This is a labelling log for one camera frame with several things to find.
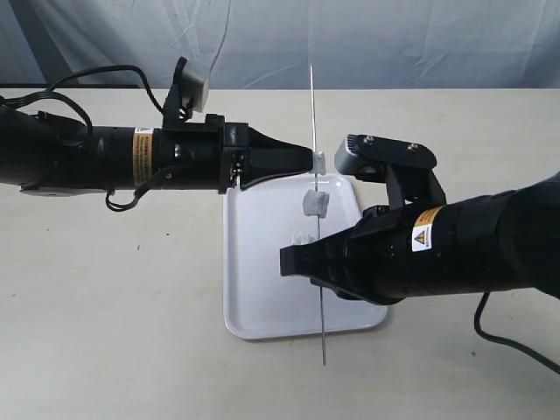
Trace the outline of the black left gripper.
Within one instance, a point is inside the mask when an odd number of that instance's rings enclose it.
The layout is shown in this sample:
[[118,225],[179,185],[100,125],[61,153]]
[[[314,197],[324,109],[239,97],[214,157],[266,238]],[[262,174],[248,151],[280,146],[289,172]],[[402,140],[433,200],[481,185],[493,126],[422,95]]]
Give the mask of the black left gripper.
[[[244,171],[249,150],[250,170]],[[157,131],[154,172],[162,177],[161,190],[214,190],[249,188],[274,179],[308,173],[311,149],[264,135],[242,122],[226,122],[222,115],[207,115],[204,122],[174,122]]]

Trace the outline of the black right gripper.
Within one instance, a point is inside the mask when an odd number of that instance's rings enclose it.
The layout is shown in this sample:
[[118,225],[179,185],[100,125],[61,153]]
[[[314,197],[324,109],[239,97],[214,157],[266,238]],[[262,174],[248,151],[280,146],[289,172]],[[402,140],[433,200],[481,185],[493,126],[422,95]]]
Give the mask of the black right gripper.
[[431,224],[441,209],[371,206],[348,235],[281,248],[280,274],[309,277],[311,284],[347,301],[394,305],[405,298],[427,297],[432,291],[415,265],[420,254],[412,250],[413,228],[417,221],[422,228]]

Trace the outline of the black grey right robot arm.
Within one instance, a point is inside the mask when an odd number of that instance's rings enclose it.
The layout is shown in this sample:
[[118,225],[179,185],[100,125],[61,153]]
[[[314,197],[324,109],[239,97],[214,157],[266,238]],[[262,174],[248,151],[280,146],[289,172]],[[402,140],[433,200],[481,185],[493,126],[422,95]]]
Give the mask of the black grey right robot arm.
[[436,206],[372,206],[350,228],[279,252],[284,277],[339,298],[406,298],[537,289],[559,295],[559,177]]

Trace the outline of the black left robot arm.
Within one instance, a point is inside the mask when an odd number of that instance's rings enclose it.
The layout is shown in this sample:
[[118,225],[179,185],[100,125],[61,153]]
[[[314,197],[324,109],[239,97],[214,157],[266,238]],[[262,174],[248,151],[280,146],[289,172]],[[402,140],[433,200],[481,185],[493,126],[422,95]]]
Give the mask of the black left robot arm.
[[94,126],[38,112],[1,108],[1,181],[22,193],[73,196],[131,190],[215,190],[309,172],[311,149],[273,139],[242,122],[161,128]]

